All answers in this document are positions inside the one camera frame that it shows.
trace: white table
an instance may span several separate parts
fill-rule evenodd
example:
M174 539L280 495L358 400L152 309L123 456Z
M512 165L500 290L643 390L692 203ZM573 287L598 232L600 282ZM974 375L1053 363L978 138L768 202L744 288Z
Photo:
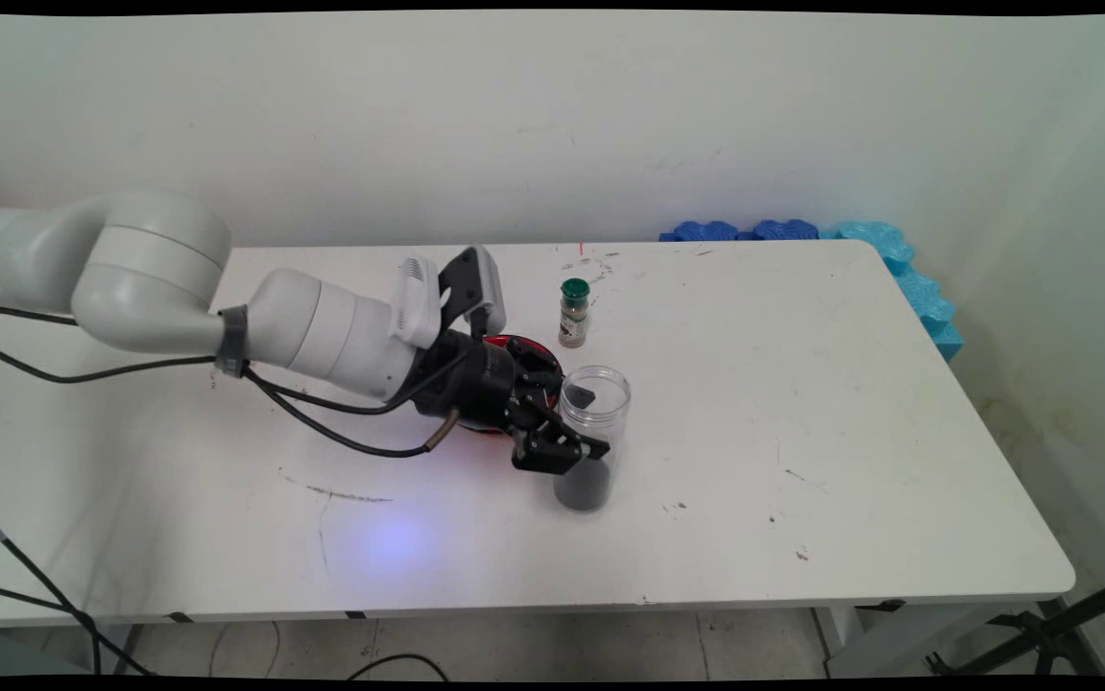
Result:
M459 245L417 249L439 264ZM1073 569L933 341L854 241L491 245L509 333L633 386L608 505L561 509L507 438L357 454L211 366L82 385L0 363L0 525L106 624L465 611L823 607L835 674L880 673ZM235 250L215 307L275 268L387 299L407 248ZM585 346L558 285L591 280ZM154 359L0 316L0 348L74 374ZM368 404L260 367L320 397ZM306 407L376 446L424 441ZM328 494L329 491L344 498ZM0 548L0 586L46 596ZM851 605L904 607L860 636ZM0 598L0 626L67 622Z

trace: cable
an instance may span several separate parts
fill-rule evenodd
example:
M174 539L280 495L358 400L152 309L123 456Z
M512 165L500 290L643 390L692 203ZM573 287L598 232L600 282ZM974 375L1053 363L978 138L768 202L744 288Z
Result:
M27 603L29 605L35 605L35 607L48 607L51 609L56 609L60 613L69 613L70 610L62 605L56 603L49 603L49 600L42 600L40 598L33 598L31 595L23 595L22 593L15 593L13 590L7 590L4 587L0 587L0 595L3 598L11 598L12 600L20 600L20 603Z
M44 381L52 381L53 384L82 384L82 381L95 381L97 379L105 379L108 376L117 376L119 374L129 374L131 371L143 371L152 370L152 368L158 367L177 367L177 366L200 366L204 363L215 362L214 355L202 355L197 358L173 358L170 360L156 360L150 363L139 363L136 366L126 367L115 367L110 370L94 371L90 374L78 374L74 376L57 376L55 374L49 374L48 371L39 370L39 368L31 367L24 362L13 359L10 355L4 354L0 350L0 360L8 364L8 366L20 368L20 370L25 371L32 376L39 376L40 379Z
M459 420L457 408L451 408L450 415L446 417L445 421L442 422L442 427L439 427L436 432L433 432L433 436L429 437L428 441L425 441L423 446L415 447L414 449L401 450L379 449L377 447L369 447L367 443L360 443L355 439L343 437L341 433L335 432L334 429L320 425L319 421L306 416L305 412L301 412L295 406L293 406L293 404L288 402L287 398L281 397L278 390L271 389L270 384L262 381L261 377L256 376L252 368L245 366L244 376L245 379L256 384L257 388L262 389L263 394L266 394L272 401L278 404L281 408L288 412L290 416L303 421L303 423L306 423L309 428L316 430L316 432L323 433L323 437L326 437L332 441L337 441L338 443L341 443L343 447L347 447L348 449L362 452L362 454L383 456L387 459L410 459L412 456L425 454L427 452L432 451L434 447L436 447L438 443L445 438L445 433L448 433Z
M411 397L414 397L415 394L420 394L421 390L424 390L427 388L427 386L433 384L433 381L436 381L438 379L442 379L442 377L445 376L452 368L454 368L456 364L467 358L467 355L470 354L472 354L472 350L464 349L460 354L455 355L454 358L450 359L450 362L439 367L436 371L430 374L429 376L425 376L424 379L417 381L415 385L412 386L410 389L403 390L403 392L399 394L398 397L394 397L392 401L390 401L389 404L376 408L348 406L348 404L336 404L335 401L327 401L327 399L325 398L311 397L309 394L305 394L302 390L288 389L287 386L280 386L278 384L274 384L274 381L267 381L266 379L262 379L262 377L259 376L257 373L254 373L249 367L245 367L244 374L245 376L250 377L250 380L253 380L253 384L259 384L259 385L264 384L267 386L267 388L274 390L274 392L283 394L285 397L288 398L295 398L297 399L297 401L304 401L306 404L315 404L315 406L328 408L328 410L332 411L351 412L351 415L356 416L380 416L385 415L385 412L394 410L394 408L402 406L402 404L406 404L407 401L410 401Z
M69 609L70 615L74 616L74 620L82 624L83 629L87 629L87 634L92 635L92 641L95 643L92 647L92 663L94 664L95 673L99 673L99 632L98 629L96 629L95 621L93 621L87 615L80 613L77 607L74 607L74 604L70 603L70 600L65 598L65 594L62 593L61 589L57 589L57 587L53 585L53 582L49 580L48 576L44 576L44 572L40 570L40 567L38 567L38 565L35 565L29 556L22 554L22 549L17 547L15 543L2 533L2 528L0 528L0 543L2 543L2 546L6 547L7 551L9 551L22 565L27 567L28 570L31 572L31 574L35 577L35 580L41 582L44 587L48 588L49 593L53 594L57 603L62 604L62 607Z
M65 324L65 326L77 326L77 321L57 315L46 315L43 312L29 312L25 310L14 310L13 307L0 307L0 315L11 315L11 317L22 317L24 320L48 321L53 324Z
M362 668L360 668L358 670L355 670L355 673L351 674L351 677L348 677L347 680L348 681L355 681L355 679L358 678L358 677L360 677L360 674L368 672L370 669L376 668L376 666L381 666L381 664L385 664L385 663L389 663L389 661L392 661L392 660L420 660L425 666L430 666L430 668L433 669L433 672L436 673L436 677L441 677L442 678L442 681L449 681L450 680L450 678L445 677L445 673L442 672L442 668L439 668L439 666L436 666L436 663L434 663L433 660L430 660L430 659L425 658L424 656L417 656L415 652L401 652L401 655L398 655L398 656L390 656L389 658L381 658L380 660L372 660L371 663L368 663L366 666L362 666Z
M35 605L35 607L48 607L51 609L56 609L56 611L73 614L70 611L70 609L62 607L62 605L57 605L56 603L49 603L49 600L33 598L33 596L31 595L23 595L22 593L7 590L4 589L4 587L0 587L0 596L3 596L3 598L9 598L12 600L21 600L21 603ZM147 677L157 677L156 673L154 673L151 670L136 663L134 658L127 656L126 652L122 650L122 648L117 647L117 643L113 642L113 639L105 637L104 634L99 634L98 630L96 630L95 636L96 639L99 640L99 642L103 643L105 648L108 648L109 651L112 651L114 655L120 658L122 661L125 661L126 664L131 666L131 668L138 670L139 673L147 674Z

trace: small glass bottle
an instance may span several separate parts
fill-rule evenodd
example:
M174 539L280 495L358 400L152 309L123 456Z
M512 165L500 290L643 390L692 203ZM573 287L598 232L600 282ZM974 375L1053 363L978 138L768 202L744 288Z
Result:
M570 279L560 284L560 344L577 348L587 342L587 297L590 284L586 280Z

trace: metal stand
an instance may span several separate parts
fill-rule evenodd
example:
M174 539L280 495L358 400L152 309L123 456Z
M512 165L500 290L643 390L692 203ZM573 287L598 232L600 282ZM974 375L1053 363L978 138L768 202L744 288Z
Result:
M950 677L962 674L965 677L965 674L991 672L991 670L999 668L999 666L1003 666L1010 660L1014 660L1018 657L1027 655L1027 652L1038 649L1039 661L1035 664L1034 673L1051 673L1051 667L1055 663L1056 658L1069 659L1073 661L1074 666L1078 666L1078 647L1070 643L1070 637L1074 636L1073 631L1078 626L1104 614L1105 587L1096 594L1088 596L1088 598L1080 600L1080 603L1071 607L1063 608L1048 618L1042 618L1032 613L1021 613L1021 616L1001 615L994 617L988 624L1012 626L1014 629L1020 630L1021 634L1017 638L1007 640L1007 642L991 648L990 651L983 652L982 656L978 656L969 661L969 663L959 666L959 668L950 668L935 652L932 657L926 658L926 662L929 668L933 668L934 673L950 674Z

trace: plastic jar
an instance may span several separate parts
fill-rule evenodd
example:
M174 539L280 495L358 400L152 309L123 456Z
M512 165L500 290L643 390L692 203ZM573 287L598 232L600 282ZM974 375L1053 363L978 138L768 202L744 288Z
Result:
M608 441L611 450L601 459L583 458L565 475L552 479L552 491L564 506L592 512L608 502L625 437L630 398L630 384L612 367L580 367L565 377L557 402L565 425L575 432Z

